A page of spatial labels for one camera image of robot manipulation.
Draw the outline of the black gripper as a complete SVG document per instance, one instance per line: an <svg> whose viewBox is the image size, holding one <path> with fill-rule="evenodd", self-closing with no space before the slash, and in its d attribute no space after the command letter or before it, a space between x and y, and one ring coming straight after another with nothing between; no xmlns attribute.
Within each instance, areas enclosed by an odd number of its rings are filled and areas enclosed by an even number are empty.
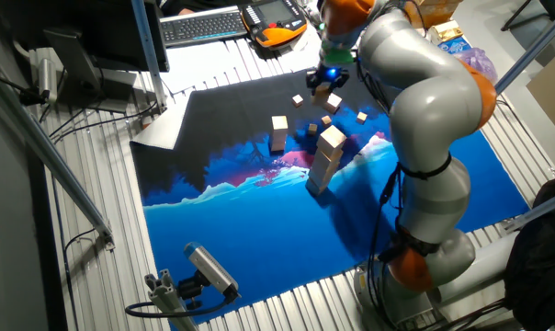
<svg viewBox="0 0 555 331"><path fill-rule="evenodd" d="M322 84L342 88L348 79L349 72L346 69L320 64L315 70L306 73L305 82L311 91L315 91Z"/></svg>

